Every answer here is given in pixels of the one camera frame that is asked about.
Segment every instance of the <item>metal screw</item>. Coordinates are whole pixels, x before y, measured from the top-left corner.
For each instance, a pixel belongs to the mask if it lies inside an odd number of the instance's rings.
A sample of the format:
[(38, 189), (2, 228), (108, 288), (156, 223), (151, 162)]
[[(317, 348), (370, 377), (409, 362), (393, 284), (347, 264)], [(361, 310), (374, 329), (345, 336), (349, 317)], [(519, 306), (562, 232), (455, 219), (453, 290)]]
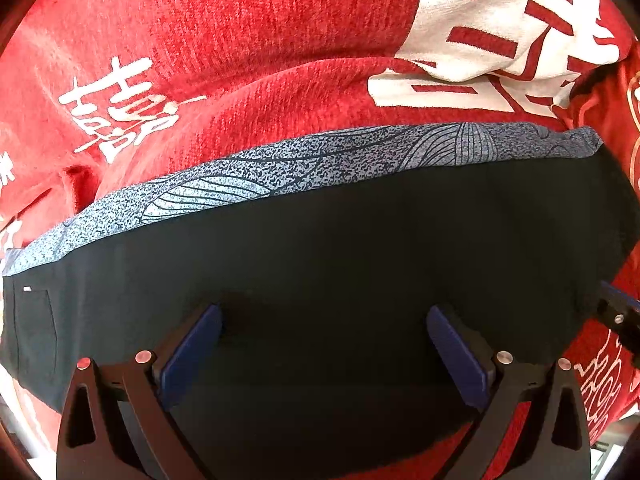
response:
[(565, 359), (564, 357), (558, 359), (558, 366), (562, 368), (565, 372), (571, 370), (571, 361), (569, 359)]
[(86, 370), (89, 366), (91, 366), (91, 359), (89, 357), (83, 357), (78, 361), (78, 364), (76, 364), (78, 370)]
[(495, 355), (495, 358), (498, 359), (499, 363), (503, 365), (510, 365), (513, 363), (513, 356), (507, 352), (506, 350), (502, 350)]
[(149, 350), (141, 350), (136, 354), (136, 362), (143, 365), (151, 361), (153, 354)]

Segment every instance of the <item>red fabric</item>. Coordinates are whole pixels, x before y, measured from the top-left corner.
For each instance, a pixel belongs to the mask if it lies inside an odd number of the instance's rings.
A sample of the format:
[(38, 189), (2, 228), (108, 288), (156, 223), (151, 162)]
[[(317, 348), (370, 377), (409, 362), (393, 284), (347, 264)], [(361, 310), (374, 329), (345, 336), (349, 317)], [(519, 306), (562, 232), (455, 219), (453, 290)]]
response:
[[(631, 47), (629, 56), (617, 63), (615, 70), (594, 85), (588, 94), (576, 96), (567, 110), (558, 108), (556, 113), (568, 128), (592, 126), (600, 134), (606, 146), (620, 162), (640, 198), (640, 43)], [(615, 285), (633, 298), (640, 298), (640, 244), (633, 250), (625, 266), (620, 270)], [(578, 338), (573, 345), (572, 356), (593, 355), (596, 341), (605, 338), (608, 331), (596, 323), (590, 324), (589, 337)], [(594, 378), (600, 383), (597, 394), (586, 402), (588, 414), (595, 418), (590, 424), (592, 436), (599, 434), (607, 421), (617, 416), (638, 400), (640, 373), (631, 365), (631, 355), (619, 346), (618, 339), (610, 337), (606, 347), (597, 351), (591, 362), (592, 370), (599, 370)]]
[[(13, 220), (0, 242), (23, 246), (115, 189), (288, 137), (447, 121), (561, 131), (550, 104), (624, 59), (632, 37), (610, 0), (39, 0), (0, 58), (0, 227)], [(133, 75), (104, 79), (122, 70)], [(588, 324), (566, 354), (592, 436), (633, 397), (618, 350)], [(465, 431), (349, 479), (432, 478)]]
[(20, 403), (27, 424), (34, 435), (42, 441), (44, 447), (53, 451), (58, 448), (58, 433), (60, 432), (60, 414), (37, 397), (31, 395), (14, 379), (14, 390)]

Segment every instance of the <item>fabric pocket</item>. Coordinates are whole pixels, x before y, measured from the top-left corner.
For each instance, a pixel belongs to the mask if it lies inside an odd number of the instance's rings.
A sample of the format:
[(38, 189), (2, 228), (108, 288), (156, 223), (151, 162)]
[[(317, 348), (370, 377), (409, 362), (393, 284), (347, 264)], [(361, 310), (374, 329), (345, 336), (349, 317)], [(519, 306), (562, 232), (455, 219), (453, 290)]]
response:
[(51, 378), (56, 371), (57, 342), (49, 293), (46, 290), (15, 290), (15, 332), (18, 341), (18, 381), (23, 377)]

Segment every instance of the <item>blue gripper pad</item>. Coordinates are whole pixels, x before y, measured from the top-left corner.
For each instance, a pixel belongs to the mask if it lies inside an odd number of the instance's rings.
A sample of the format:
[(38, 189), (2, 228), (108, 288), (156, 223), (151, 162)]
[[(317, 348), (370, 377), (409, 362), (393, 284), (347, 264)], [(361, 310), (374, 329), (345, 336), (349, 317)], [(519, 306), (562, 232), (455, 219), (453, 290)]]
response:
[(607, 282), (600, 282), (600, 297), (609, 300), (622, 312), (631, 308), (640, 313), (640, 301), (625, 294), (613, 285), (609, 285)]
[(220, 339), (222, 310), (212, 304), (194, 323), (160, 373), (158, 397), (165, 410), (175, 406), (194, 380), (202, 359)]
[(492, 350), (477, 332), (462, 325), (449, 307), (433, 306), (427, 332), (438, 350), (464, 403), (480, 411), (491, 397), (495, 380)]

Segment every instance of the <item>black fabric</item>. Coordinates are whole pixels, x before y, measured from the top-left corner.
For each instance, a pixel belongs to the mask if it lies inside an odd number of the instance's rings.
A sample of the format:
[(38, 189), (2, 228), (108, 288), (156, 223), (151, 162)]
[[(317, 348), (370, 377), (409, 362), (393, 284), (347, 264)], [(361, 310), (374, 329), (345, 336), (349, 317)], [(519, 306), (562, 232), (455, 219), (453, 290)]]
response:
[[(2, 362), (60, 410), (79, 357), (128, 360), (221, 301), (225, 334), (172, 411), (178, 425), (220, 480), (332, 478), (475, 416), (428, 341), (432, 304), (496, 350), (552, 362), (639, 235), (638, 201), (604, 148), (225, 206), (6, 279)], [(48, 293), (42, 338), (24, 286)], [(33, 358), (46, 352), (54, 375)]]

